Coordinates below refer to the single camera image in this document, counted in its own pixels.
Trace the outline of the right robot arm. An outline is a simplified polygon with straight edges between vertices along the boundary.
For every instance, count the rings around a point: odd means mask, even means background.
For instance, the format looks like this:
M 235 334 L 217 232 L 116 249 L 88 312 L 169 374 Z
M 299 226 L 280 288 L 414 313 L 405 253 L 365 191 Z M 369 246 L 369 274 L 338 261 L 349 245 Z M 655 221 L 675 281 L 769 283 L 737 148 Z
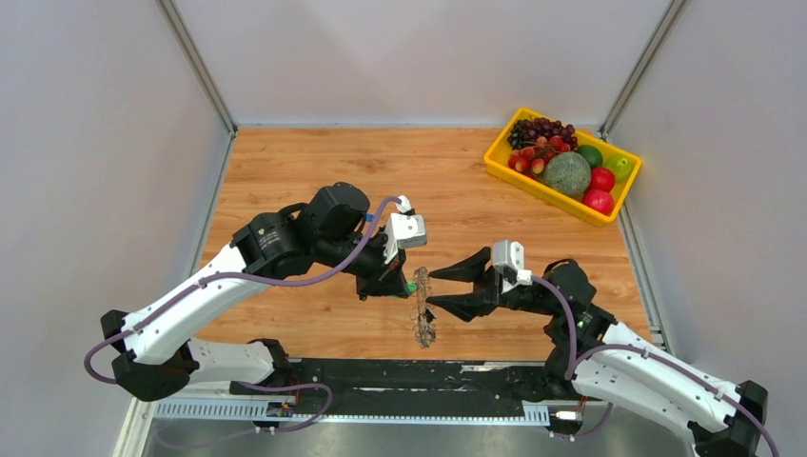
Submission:
M 595 304 L 597 290 L 575 260 L 536 275 L 523 246 L 503 240 L 429 275 L 472 284 L 468 293 L 426 300 L 465 322 L 498 308 L 549 317 L 543 331 L 554 347 L 543 383 L 552 395 L 574 391 L 627 409 L 676 433 L 698 456 L 754 456 L 761 442 L 779 454 L 765 426 L 765 387 L 709 375 L 640 337 Z

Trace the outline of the red cherry bunch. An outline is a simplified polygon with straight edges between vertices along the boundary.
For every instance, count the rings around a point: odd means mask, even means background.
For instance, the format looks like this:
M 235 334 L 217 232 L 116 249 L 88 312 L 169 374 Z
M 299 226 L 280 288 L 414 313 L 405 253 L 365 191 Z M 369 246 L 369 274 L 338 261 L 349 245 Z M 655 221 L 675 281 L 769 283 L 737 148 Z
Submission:
M 539 136 L 534 141 L 511 141 L 507 166 L 525 176 L 537 178 L 546 165 L 557 155 L 570 152 L 575 144 L 563 141 L 558 135 L 546 138 Z

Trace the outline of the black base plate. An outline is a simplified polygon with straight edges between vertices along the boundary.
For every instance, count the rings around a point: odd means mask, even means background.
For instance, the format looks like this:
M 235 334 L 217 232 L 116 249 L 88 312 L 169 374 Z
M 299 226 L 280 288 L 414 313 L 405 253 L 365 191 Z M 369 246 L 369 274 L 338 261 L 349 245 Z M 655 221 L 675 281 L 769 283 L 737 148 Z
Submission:
M 268 387 L 305 385 L 291 397 L 299 413 L 324 406 L 332 415 L 515 417 L 523 403 L 566 401 L 580 395 L 541 363 L 304 358 L 273 373 Z

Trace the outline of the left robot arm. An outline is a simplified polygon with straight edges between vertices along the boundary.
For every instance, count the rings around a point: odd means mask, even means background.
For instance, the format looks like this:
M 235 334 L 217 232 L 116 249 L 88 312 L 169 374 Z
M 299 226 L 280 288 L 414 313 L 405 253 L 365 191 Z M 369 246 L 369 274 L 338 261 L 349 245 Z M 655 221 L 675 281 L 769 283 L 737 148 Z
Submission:
M 405 196 L 373 209 L 345 182 L 319 189 L 306 203 L 260 213 L 162 298 L 102 317 L 103 346 L 116 350 L 108 381 L 144 402 L 220 382 L 235 391 L 281 393 L 293 370 L 279 342 L 216 343 L 200 339 L 199 330 L 268 288 L 313 286 L 339 273 L 355 278 L 361 299 L 405 298 L 406 253 L 426 240 L 424 219 Z

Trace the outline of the light green apple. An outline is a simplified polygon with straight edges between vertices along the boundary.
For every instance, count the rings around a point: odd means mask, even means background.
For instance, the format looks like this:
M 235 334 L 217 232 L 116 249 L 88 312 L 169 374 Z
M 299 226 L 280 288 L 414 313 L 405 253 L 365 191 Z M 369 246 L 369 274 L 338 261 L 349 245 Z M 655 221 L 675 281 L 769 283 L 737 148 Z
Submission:
M 608 158 L 603 163 L 603 166 L 612 172 L 617 182 L 626 181 L 634 169 L 634 163 L 621 155 L 614 155 Z

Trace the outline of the red apple upper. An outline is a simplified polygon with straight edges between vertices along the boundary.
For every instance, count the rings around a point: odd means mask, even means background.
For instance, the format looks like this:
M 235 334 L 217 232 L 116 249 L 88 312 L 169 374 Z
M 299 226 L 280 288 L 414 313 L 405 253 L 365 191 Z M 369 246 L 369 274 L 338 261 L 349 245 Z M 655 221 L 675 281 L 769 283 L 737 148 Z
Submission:
M 591 169 L 591 177 L 588 189 L 611 192 L 616 185 L 616 176 L 611 169 L 596 167 Z

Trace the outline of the red apple lower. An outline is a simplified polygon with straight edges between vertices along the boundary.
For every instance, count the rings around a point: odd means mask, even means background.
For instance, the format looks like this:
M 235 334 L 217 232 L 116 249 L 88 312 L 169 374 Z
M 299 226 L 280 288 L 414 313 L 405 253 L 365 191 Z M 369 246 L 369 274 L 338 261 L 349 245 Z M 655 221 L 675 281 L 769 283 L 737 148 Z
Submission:
M 615 206 L 615 200 L 611 193 L 602 189 L 588 190 L 582 196 L 581 202 L 588 208 L 603 215 L 610 215 Z

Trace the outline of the red apple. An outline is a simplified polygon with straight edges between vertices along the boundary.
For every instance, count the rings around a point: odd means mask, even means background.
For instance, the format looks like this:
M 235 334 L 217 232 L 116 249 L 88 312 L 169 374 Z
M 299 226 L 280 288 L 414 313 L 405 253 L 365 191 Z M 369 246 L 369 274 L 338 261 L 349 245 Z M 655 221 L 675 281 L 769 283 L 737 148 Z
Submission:
M 588 190 L 582 196 L 581 202 L 588 208 L 603 215 L 610 215 L 615 206 L 615 200 L 611 193 L 602 189 Z
M 611 169 L 596 167 L 591 169 L 591 177 L 588 189 L 611 192 L 616 185 L 616 176 Z

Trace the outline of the green netted melon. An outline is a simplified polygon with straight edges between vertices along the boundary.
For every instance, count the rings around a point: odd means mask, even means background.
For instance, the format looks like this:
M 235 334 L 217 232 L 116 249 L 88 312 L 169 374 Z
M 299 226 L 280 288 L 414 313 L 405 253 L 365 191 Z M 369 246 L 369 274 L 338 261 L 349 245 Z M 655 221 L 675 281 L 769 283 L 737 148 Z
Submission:
M 590 185 L 591 168 L 576 152 L 560 153 L 546 165 L 543 181 L 549 188 L 563 195 L 578 197 Z

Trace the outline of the dark grape bunch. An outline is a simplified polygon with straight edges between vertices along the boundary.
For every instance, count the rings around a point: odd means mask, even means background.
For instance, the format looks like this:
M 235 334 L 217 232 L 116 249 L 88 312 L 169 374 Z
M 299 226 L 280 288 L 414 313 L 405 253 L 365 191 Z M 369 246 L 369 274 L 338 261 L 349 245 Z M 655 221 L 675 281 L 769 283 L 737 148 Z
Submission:
M 544 138 L 553 147 L 559 146 L 562 150 L 576 150 L 579 140 L 575 136 L 573 125 L 564 125 L 559 120 L 550 120 L 546 117 L 534 117 L 517 120 L 510 128 L 506 141 L 512 149 L 536 147 L 539 139 Z

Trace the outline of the dark green lime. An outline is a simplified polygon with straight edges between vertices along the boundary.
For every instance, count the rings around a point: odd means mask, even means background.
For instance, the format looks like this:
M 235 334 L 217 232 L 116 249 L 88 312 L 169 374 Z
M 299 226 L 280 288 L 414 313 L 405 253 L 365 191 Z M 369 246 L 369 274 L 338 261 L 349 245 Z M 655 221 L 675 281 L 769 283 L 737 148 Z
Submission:
M 603 164 L 603 156 L 600 150 L 594 146 L 578 145 L 577 153 L 586 160 L 591 169 L 601 167 Z

